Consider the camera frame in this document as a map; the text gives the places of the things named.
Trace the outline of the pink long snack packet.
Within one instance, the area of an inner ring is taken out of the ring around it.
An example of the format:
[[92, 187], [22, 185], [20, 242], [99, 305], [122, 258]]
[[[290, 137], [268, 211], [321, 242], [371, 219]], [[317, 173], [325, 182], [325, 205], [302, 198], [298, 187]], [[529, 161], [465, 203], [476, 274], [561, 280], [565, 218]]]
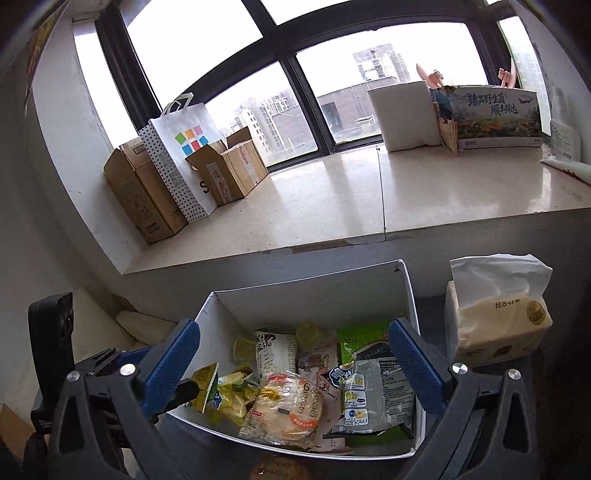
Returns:
[[325, 373], [339, 365], [339, 347], [335, 339], [325, 343], [317, 349], [301, 354], [297, 359], [297, 372], [301, 378], [314, 383], [322, 392], [322, 416], [318, 422], [315, 434], [315, 447], [317, 453], [349, 454], [351, 449], [346, 446], [345, 438], [325, 439], [324, 435], [332, 429], [332, 425], [341, 416], [341, 390], [332, 386], [325, 379]]

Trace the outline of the printed landscape gift box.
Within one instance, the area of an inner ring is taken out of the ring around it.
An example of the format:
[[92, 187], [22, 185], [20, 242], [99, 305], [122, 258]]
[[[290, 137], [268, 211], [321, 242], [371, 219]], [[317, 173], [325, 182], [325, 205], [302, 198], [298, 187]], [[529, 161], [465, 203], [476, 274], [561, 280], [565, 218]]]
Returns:
[[444, 86], [430, 91], [443, 143], [457, 154], [543, 143], [537, 94], [497, 86]]

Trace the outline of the green snack packet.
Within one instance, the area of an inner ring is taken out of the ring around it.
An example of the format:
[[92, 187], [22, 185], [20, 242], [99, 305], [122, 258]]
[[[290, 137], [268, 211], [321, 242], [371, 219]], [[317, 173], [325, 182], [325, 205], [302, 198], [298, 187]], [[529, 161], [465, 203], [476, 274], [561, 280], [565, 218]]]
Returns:
[[391, 323], [384, 319], [335, 330], [341, 363], [393, 357], [388, 337]]

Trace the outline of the tall brown cardboard box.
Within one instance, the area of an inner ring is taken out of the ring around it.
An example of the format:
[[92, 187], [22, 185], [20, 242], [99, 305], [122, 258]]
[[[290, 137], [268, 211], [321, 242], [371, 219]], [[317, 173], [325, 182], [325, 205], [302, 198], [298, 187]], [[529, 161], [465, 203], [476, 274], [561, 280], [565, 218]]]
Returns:
[[148, 244], [175, 236], [187, 225], [140, 138], [115, 148], [103, 172], [123, 210]]

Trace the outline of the white dotted paper bag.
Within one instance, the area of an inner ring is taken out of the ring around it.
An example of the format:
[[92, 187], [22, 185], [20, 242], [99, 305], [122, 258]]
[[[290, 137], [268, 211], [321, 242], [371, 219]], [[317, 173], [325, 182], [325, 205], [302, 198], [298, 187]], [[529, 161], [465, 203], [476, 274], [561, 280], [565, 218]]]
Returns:
[[216, 203], [187, 158], [222, 138], [204, 104], [193, 105], [192, 98], [191, 93], [179, 95], [139, 131], [160, 178], [189, 223], [211, 215]]

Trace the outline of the grey silver snack packet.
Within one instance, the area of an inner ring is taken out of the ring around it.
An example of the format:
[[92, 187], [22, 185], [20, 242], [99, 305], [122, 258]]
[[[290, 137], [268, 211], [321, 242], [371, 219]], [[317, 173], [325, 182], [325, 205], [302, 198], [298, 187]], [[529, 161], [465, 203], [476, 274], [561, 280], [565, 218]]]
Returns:
[[325, 439], [391, 429], [414, 437], [415, 393], [396, 358], [356, 360], [329, 370], [325, 378], [342, 392], [342, 413]]

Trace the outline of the tissue pack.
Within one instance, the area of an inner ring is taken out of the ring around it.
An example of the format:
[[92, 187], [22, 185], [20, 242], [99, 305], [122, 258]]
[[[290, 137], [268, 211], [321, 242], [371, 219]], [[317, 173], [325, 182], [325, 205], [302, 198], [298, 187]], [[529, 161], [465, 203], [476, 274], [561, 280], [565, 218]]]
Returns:
[[553, 269], [531, 254], [465, 256], [450, 268], [448, 358], [476, 368], [531, 355], [553, 325], [543, 298]]

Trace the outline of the round rice cracker packet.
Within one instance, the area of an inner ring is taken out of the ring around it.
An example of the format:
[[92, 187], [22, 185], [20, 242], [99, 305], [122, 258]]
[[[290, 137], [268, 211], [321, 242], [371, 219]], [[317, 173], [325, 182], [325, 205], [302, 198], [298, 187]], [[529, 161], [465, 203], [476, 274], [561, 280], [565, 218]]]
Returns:
[[276, 447], [311, 449], [321, 423], [322, 392], [289, 371], [268, 372], [238, 436]]

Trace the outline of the cream leather sofa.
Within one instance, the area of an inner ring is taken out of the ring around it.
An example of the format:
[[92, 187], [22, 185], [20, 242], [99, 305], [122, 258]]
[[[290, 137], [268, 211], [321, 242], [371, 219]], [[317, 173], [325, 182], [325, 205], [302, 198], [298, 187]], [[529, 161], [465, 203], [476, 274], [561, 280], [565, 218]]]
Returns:
[[111, 347], [134, 351], [158, 344], [176, 327], [175, 322], [129, 310], [112, 317], [85, 289], [74, 292], [73, 307], [72, 347], [76, 362]]

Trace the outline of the white foam block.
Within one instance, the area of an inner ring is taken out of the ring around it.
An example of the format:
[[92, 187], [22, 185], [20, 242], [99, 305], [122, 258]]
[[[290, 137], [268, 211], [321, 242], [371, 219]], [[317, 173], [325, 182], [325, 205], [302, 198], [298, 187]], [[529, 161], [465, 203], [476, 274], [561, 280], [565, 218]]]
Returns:
[[388, 152], [442, 144], [436, 110], [424, 81], [384, 86], [368, 94]]

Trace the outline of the white cardboard storage box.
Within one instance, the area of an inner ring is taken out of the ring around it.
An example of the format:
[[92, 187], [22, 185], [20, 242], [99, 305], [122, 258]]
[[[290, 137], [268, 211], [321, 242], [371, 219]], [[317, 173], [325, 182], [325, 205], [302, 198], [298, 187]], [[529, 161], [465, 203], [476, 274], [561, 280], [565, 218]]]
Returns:
[[204, 399], [179, 421], [247, 446], [329, 460], [413, 456], [424, 409], [389, 348], [418, 321], [406, 264], [215, 291], [197, 314], [186, 374]]

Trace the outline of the open brown cardboard box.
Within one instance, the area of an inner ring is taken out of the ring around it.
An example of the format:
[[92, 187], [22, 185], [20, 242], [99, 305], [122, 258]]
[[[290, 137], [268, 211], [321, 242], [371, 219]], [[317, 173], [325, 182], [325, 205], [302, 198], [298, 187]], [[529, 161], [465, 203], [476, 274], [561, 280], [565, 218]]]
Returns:
[[249, 128], [202, 146], [185, 158], [200, 175], [217, 206], [242, 200], [269, 175]]

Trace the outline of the yellow blue snack packet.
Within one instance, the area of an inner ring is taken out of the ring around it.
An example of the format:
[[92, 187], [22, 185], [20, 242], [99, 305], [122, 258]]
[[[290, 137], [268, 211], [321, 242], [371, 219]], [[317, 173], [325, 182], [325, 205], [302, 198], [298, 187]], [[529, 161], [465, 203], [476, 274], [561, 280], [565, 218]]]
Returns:
[[193, 372], [190, 380], [199, 392], [184, 406], [204, 414], [212, 424], [228, 420], [240, 427], [259, 395], [256, 372], [249, 363], [222, 376], [218, 368], [219, 364], [213, 363]]

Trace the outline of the white plastic bottle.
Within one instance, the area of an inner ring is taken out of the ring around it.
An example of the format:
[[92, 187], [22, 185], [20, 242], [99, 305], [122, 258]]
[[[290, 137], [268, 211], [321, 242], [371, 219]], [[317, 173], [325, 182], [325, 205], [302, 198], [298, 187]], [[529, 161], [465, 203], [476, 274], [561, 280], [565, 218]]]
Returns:
[[571, 125], [564, 93], [556, 86], [552, 89], [550, 129], [552, 155], [563, 161], [580, 162], [580, 135]]

